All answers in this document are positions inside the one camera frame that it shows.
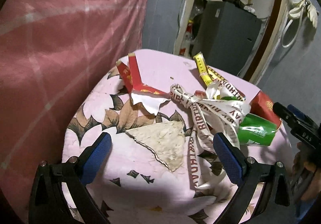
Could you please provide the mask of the person's right hand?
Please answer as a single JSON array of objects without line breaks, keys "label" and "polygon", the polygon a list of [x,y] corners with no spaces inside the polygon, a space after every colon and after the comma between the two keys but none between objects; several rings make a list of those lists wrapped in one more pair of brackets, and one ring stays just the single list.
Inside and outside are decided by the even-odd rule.
[{"label": "person's right hand", "polygon": [[298,142],[297,148],[292,167],[294,202],[309,202],[320,194],[320,150],[308,148],[303,142]]}]

